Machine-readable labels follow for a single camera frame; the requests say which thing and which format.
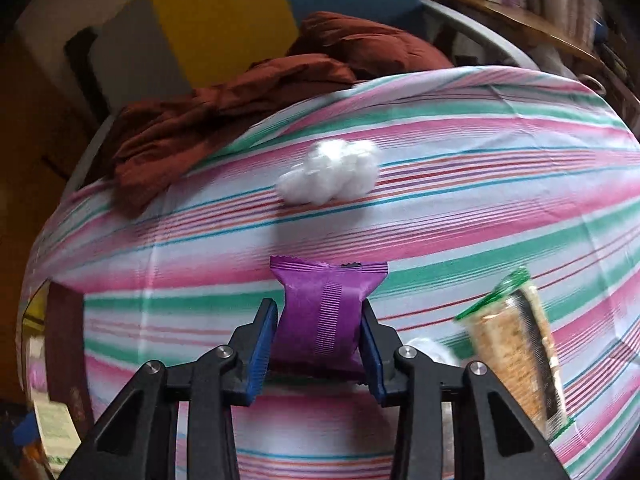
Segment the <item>rust-colored cloth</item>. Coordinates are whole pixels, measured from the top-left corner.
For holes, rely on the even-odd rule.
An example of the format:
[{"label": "rust-colored cloth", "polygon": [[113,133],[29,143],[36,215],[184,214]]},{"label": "rust-colored cloth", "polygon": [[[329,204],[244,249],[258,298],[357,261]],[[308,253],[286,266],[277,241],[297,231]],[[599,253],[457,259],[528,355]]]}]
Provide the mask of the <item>rust-colored cloth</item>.
[{"label": "rust-colored cloth", "polygon": [[278,110],[358,80],[451,66],[435,47],[405,31],[315,12],[303,21],[287,57],[188,96],[124,108],[88,181],[113,176],[116,206],[138,215],[196,163]]}]

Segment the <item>gray panel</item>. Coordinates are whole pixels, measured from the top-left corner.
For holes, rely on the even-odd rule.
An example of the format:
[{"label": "gray panel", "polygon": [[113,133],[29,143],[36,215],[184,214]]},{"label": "gray panel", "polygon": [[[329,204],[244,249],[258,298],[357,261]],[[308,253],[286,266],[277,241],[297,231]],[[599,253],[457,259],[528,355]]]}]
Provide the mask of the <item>gray panel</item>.
[{"label": "gray panel", "polygon": [[112,112],[140,99],[191,91],[151,0],[133,0],[105,23],[89,59]]}]

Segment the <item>yellow panel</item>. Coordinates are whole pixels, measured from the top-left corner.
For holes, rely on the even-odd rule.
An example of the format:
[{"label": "yellow panel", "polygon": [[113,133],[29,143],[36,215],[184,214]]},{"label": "yellow panel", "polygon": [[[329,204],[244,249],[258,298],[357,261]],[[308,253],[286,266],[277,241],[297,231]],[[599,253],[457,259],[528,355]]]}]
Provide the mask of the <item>yellow panel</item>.
[{"label": "yellow panel", "polygon": [[298,31],[287,0],[152,0],[192,86],[228,81],[282,56]]}]

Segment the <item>white fluffy object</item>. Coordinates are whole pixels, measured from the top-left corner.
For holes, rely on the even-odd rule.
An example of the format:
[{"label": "white fluffy object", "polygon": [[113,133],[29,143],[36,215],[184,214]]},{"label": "white fluffy object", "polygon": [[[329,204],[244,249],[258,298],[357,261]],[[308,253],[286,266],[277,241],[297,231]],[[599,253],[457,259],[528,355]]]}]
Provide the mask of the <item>white fluffy object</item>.
[{"label": "white fluffy object", "polygon": [[316,142],[276,182],[276,190],[287,204],[322,205],[332,198],[354,200],[376,185],[380,152],[371,140],[342,139]]}]

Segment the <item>striped fabric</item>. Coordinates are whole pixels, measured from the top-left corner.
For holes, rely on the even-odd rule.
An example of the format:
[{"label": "striped fabric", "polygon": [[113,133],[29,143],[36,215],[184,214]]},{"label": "striped fabric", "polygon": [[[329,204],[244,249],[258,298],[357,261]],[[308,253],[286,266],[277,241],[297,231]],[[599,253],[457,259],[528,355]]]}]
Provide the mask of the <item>striped fabric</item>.
[{"label": "striped fabric", "polygon": [[[369,196],[283,206],[273,182],[317,139],[372,139]],[[206,160],[135,221],[97,182],[63,202],[31,253],[22,302],[51,276],[86,294],[99,415],[144,361],[194,360],[282,306],[270,254],[389,261],[370,299],[405,341],[460,358],[452,318],[525,264],[561,361],[569,415],[552,444],[574,479],[604,478],[640,422],[640,150],[577,82],[514,68],[391,76],[293,106]],[[178,424],[184,478],[186,406]],[[383,479],[397,412],[359,386],[271,382],[234,410],[245,480]]]}]

